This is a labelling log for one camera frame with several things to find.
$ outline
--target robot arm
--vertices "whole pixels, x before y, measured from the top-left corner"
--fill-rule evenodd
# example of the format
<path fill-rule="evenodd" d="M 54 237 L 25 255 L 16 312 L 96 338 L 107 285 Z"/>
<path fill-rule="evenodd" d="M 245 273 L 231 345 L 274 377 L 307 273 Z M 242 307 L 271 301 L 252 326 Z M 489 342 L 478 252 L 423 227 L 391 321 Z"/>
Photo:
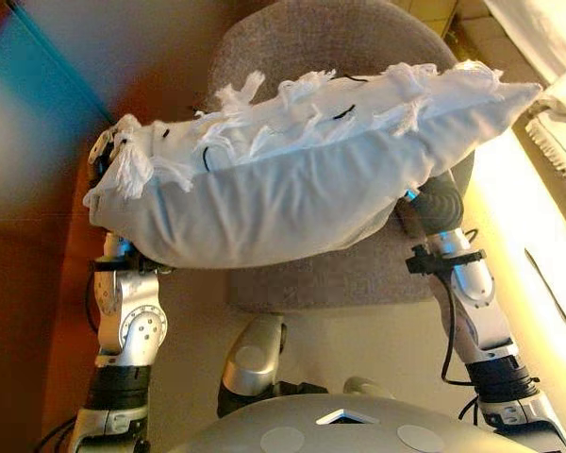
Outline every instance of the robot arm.
<path fill-rule="evenodd" d="M 434 194 L 408 194 L 421 217 L 429 248 L 428 253 L 422 245 L 414 247 L 415 256 L 408 260 L 408 268 L 411 273 L 436 276 L 446 290 L 435 292 L 435 296 L 441 303 L 450 343 L 471 379 L 460 384 L 474 385 L 478 407 L 490 426 L 511 432 L 546 424 L 566 447 L 566 431 L 546 394 L 537 388 L 538 380 L 529 375 L 520 359 L 508 320 L 495 298 L 486 255 L 471 248 L 459 227 L 462 205 L 454 184 L 448 180 L 434 184 Z"/>
<path fill-rule="evenodd" d="M 151 365 L 168 325 L 158 301 L 157 271 L 131 264 L 130 251 L 127 241 L 108 233 L 104 256 L 94 265 L 100 350 L 71 452 L 150 448 L 145 436 Z"/>

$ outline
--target gray fabric upholstery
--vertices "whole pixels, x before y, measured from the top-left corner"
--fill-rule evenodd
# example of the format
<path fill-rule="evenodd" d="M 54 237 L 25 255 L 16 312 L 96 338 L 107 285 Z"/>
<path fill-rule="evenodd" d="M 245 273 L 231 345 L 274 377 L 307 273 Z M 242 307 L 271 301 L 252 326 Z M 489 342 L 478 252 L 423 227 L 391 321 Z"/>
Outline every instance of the gray fabric upholstery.
<path fill-rule="evenodd" d="M 385 1 L 284 0 L 234 25 L 224 36 L 208 82 L 213 94 L 228 83 L 237 89 L 256 69 L 266 75 L 255 98 L 276 95 L 282 80 L 309 71 L 375 75 L 389 65 L 431 62 L 440 70 L 455 62 L 427 26 Z M 454 168 L 464 192 L 473 154 Z M 419 240 L 392 218 L 374 236 L 348 250 L 275 266 L 230 273 L 230 303 L 252 310 L 296 310 L 411 302 L 430 296 L 426 278 L 408 274 L 404 259 Z"/>

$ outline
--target white fringe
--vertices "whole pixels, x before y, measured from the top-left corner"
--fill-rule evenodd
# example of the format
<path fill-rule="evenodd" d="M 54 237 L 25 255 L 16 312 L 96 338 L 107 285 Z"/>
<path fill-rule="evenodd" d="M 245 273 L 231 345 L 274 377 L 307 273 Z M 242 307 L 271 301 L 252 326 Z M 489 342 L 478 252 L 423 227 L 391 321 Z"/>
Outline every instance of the white fringe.
<path fill-rule="evenodd" d="M 483 81 L 480 91 L 473 94 L 474 99 L 478 98 L 480 92 L 483 96 L 491 93 L 493 96 L 497 95 L 496 91 L 501 84 L 499 77 L 502 73 L 493 71 L 478 61 L 460 63 L 450 72 L 451 75 L 455 72 L 458 77 L 465 76 L 459 72 L 469 72 L 470 77 L 478 77 Z M 412 99 L 381 113 L 372 113 L 369 124 L 366 124 L 365 121 L 368 117 L 360 116 L 354 110 L 347 112 L 339 120 L 332 120 L 328 117 L 329 112 L 325 118 L 325 113 L 321 112 L 314 103 L 310 104 L 313 114 L 308 118 L 306 111 L 303 110 L 304 107 L 298 110 L 291 109 L 293 104 L 303 97 L 323 88 L 335 74 L 335 71 L 311 72 L 302 75 L 296 81 L 287 80 L 279 84 L 278 97 L 264 110 L 267 116 L 270 115 L 268 118 L 275 118 L 278 115 L 278 118 L 282 119 L 282 124 L 291 127 L 289 130 L 297 130 L 298 121 L 305 122 L 299 136 L 297 138 L 288 137 L 287 140 L 283 140 L 285 137 L 276 137 L 274 140 L 275 135 L 284 134 L 285 131 L 274 130 L 273 123 L 268 123 L 271 120 L 255 117 L 258 116 L 257 110 L 252 110 L 253 106 L 250 103 L 264 82 L 263 73 L 255 71 L 250 74 L 239 91 L 234 90 L 232 85 L 227 85 L 216 93 L 222 103 L 221 111 L 210 114 L 205 114 L 203 111 L 195 113 L 197 119 L 192 122 L 187 133 L 201 136 L 196 139 L 192 152 L 203 153 L 206 147 L 223 150 L 227 155 L 227 166 L 233 166 L 259 159 L 271 152 L 273 155 L 283 154 L 315 145 L 340 142 L 364 130 L 386 128 L 394 137 L 400 137 L 410 130 L 418 130 L 419 120 L 424 116 L 424 110 L 433 100 L 429 90 L 431 79 L 437 76 L 438 72 L 434 64 L 409 66 L 399 63 L 390 66 L 381 74 L 408 80 L 408 84 L 404 83 L 404 86 L 408 88 L 404 95 Z M 332 103 L 325 102 L 325 104 L 328 107 L 325 107 L 324 111 L 327 111 L 327 108 L 331 108 L 329 104 Z M 253 126 L 253 129 L 240 130 L 239 140 L 236 138 L 237 131 L 228 130 L 244 126 Z M 120 165 L 117 169 L 115 186 L 125 198 L 140 197 L 142 187 L 152 176 L 175 181 L 184 191 L 188 192 L 192 187 L 193 172 L 202 173 L 203 169 L 193 170 L 190 165 L 183 165 L 169 159 L 156 156 L 147 157 L 141 150 L 135 148 L 135 131 L 138 131 L 140 127 L 140 123 L 134 116 L 125 115 L 115 127 L 99 137 L 92 149 L 90 159 L 92 161 L 96 159 L 104 151 L 107 143 L 114 142 L 111 157 L 113 159 L 117 157 Z M 165 130 L 167 125 L 155 122 L 154 127 L 155 131 L 160 132 Z M 253 137 L 249 136 L 248 130 L 252 130 L 250 133 L 254 134 Z M 195 140 L 194 135 L 187 136 L 189 137 Z"/>
<path fill-rule="evenodd" d="M 125 143 L 119 148 L 119 166 L 115 181 L 118 192 L 124 198 L 141 198 L 144 185 L 153 176 L 153 164 L 134 143 Z"/>
<path fill-rule="evenodd" d="M 233 89 L 230 83 L 217 91 L 216 97 L 222 103 L 221 113 L 226 117 L 231 117 L 246 112 L 250 108 L 249 103 L 264 82 L 264 78 L 263 73 L 254 71 L 245 79 L 245 85 L 240 91 Z"/>
<path fill-rule="evenodd" d="M 532 141 L 539 147 L 544 156 L 566 178 L 566 152 L 556 140 L 545 132 L 539 120 L 534 118 L 526 125 L 526 132 Z"/>
<path fill-rule="evenodd" d="M 336 75 L 336 70 L 320 71 L 304 74 L 296 81 L 285 80 L 279 84 L 278 96 L 287 110 L 298 99 L 318 91 L 325 83 Z"/>

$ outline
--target wall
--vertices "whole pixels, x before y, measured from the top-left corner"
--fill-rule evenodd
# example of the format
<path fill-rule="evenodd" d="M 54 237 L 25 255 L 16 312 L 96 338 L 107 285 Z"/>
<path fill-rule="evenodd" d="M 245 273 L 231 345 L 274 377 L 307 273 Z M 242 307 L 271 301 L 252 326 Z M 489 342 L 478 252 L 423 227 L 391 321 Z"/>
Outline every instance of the wall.
<path fill-rule="evenodd" d="M 99 122 L 0 4 L 0 451 L 41 434 L 77 145 Z"/>
<path fill-rule="evenodd" d="M 24 0 L 33 21 L 76 74 L 118 119 L 131 112 L 147 123 L 192 117 L 207 87 L 211 54 L 225 31 L 265 1 Z M 83 148 L 92 145 L 92 136 Z M 83 315 L 88 262 L 102 253 L 102 233 L 88 224 L 81 160 L 52 333 L 42 432 L 75 414 L 86 397 L 96 337 Z M 225 298 L 224 273 L 196 273 L 193 294 Z"/>

